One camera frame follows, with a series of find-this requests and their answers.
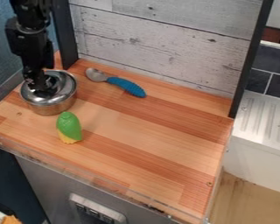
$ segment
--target whitewashed wood wall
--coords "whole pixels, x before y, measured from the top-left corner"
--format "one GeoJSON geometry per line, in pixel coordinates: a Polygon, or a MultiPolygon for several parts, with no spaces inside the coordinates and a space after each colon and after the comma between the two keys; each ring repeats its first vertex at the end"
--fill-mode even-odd
{"type": "Polygon", "coordinates": [[[263,0],[70,0],[80,57],[233,97],[263,0]]]}

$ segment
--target stainless steel bowl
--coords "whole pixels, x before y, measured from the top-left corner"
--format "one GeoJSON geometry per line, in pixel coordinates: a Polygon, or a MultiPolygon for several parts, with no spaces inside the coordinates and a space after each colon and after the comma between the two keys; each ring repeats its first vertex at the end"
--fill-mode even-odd
{"type": "Polygon", "coordinates": [[[54,79],[50,91],[37,92],[24,82],[20,95],[29,108],[42,116],[57,115],[73,106],[76,99],[77,81],[73,75],[66,71],[46,71],[50,79],[54,79]]]}

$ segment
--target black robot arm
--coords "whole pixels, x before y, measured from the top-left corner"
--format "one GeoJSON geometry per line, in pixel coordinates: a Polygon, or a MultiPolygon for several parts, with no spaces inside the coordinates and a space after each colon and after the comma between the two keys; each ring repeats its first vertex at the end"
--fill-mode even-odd
{"type": "Polygon", "coordinates": [[[46,27],[50,24],[51,0],[10,0],[16,14],[7,20],[6,36],[11,51],[23,62],[23,75],[31,89],[46,91],[50,81],[43,68],[53,68],[53,44],[46,27]]]}

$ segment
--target wooden tabletop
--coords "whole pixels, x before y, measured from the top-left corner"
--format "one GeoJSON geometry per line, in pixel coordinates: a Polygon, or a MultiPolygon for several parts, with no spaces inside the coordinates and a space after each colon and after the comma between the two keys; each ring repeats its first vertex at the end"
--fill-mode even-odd
{"type": "MultiPolygon", "coordinates": [[[[60,68],[58,55],[56,61],[60,68]]],[[[197,223],[182,213],[200,219],[206,211],[233,124],[228,118],[231,101],[82,59],[68,72],[78,80],[78,99],[70,111],[80,119],[82,142],[62,143],[57,116],[33,114],[19,88],[0,102],[0,137],[90,171],[122,186],[121,194],[197,223]],[[138,83],[147,98],[88,80],[88,67],[138,83]]]]}

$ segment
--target floor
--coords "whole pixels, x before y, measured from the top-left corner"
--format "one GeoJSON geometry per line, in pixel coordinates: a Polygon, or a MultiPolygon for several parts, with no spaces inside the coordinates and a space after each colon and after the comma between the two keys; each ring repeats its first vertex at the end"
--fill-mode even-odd
{"type": "Polygon", "coordinates": [[[280,192],[224,173],[212,224],[280,224],[280,192]]]}

